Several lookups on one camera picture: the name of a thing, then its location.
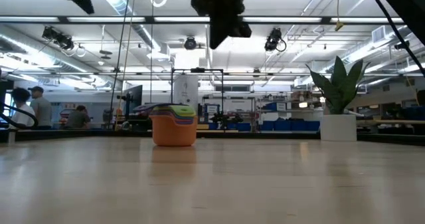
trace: stage light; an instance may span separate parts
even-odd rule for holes
[[[278,49],[278,45],[280,42],[283,42],[283,44],[285,45],[284,49],[282,50]],[[264,45],[264,48],[266,49],[266,52],[272,52],[274,50],[283,52],[286,50],[286,42],[282,39],[282,32],[280,31],[280,28],[273,28],[272,32],[267,37],[266,45]]]
[[[197,42],[195,40],[194,37],[187,37],[185,44],[184,44],[185,49],[187,49],[188,51],[192,51],[194,49],[197,48]]]

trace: blue bin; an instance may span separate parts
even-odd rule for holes
[[[236,124],[234,124],[234,123],[227,124],[227,129],[235,130],[236,129]]]
[[[307,131],[307,122],[291,121],[291,131]]]
[[[239,123],[236,125],[239,132],[249,132],[251,131],[251,124],[250,123]]]
[[[274,122],[275,131],[291,131],[291,121],[275,121]]]
[[[260,126],[263,131],[273,131],[274,121],[263,121],[263,124]]]
[[[320,121],[307,121],[307,131],[319,131]]]
[[[218,124],[208,123],[208,125],[209,125],[209,130],[217,130],[218,129]]]
[[[266,104],[263,109],[265,110],[271,110],[271,111],[276,111],[278,109],[278,104],[276,102],[273,103],[269,103]]]

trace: wooden surface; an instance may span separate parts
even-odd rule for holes
[[[2,224],[423,224],[425,149],[78,138],[0,148]]]

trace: plant leaf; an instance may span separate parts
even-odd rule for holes
[[[365,71],[366,69],[363,69],[363,60],[359,60],[353,65],[348,73],[345,82],[341,87],[341,91],[343,92],[344,108],[356,97],[358,89],[357,83],[363,77]]]
[[[344,62],[337,56],[335,59],[335,66],[331,76],[331,83],[335,87],[341,87],[347,77]]]
[[[340,110],[341,106],[343,105],[343,97],[339,93],[338,88],[333,86],[331,82],[324,76],[312,71],[310,67],[308,67],[308,69],[310,70],[310,75],[314,84],[321,90],[323,96],[332,105],[333,109],[331,110],[338,112],[338,110]]]

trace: hanging rope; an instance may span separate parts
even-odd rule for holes
[[[112,116],[114,115],[114,113],[112,112],[112,106],[114,105],[114,94],[115,94],[115,87],[116,87],[116,83],[117,83],[117,79],[118,79],[118,71],[120,71],[121,47],[122,47],[122,39],[123,39],[123,36],[124,36],[124,29],[126,27],[126,18],[127,18],[127,12],[128,12],[128,2],[129,2],[129,0],[127,0],[127,2],[126,2],[126,9],[125,9],[125,14],[124,14],[124,21],[122,23],[122,29],[121,29],[120,47],[118,49],[117,67],[116,67],[116,70],[115,70],[114,85],[112,86],[112,96],[111,96],[111,104],[110,104],[110,115],[109,115],[109,118],[108,118],[108,129],[109,129],[109,126],[110,126],[111,121],[112,121]]]
[[[127,38],[127,51],[126,51],[126,59],[124,61],[124,71],[122,74],[122,88],[121,88],[121,92],[120,92],[120,101],[118,102],[118,106],[116,109],[116,119],[115,119],[115,131],[118,130],[118,108],[121,108],[121,103],[122,103],[122,93],[124,92],[124,82],[126,80],[126,69],[127,69],[127,59],[128,59],[128,51],[130,50],[129,45],[130,45],[130,38],[131,38],[131,25],[133,24],[133,14],[131,14],[130,17],[130,29],[128,29],[128,38]]]

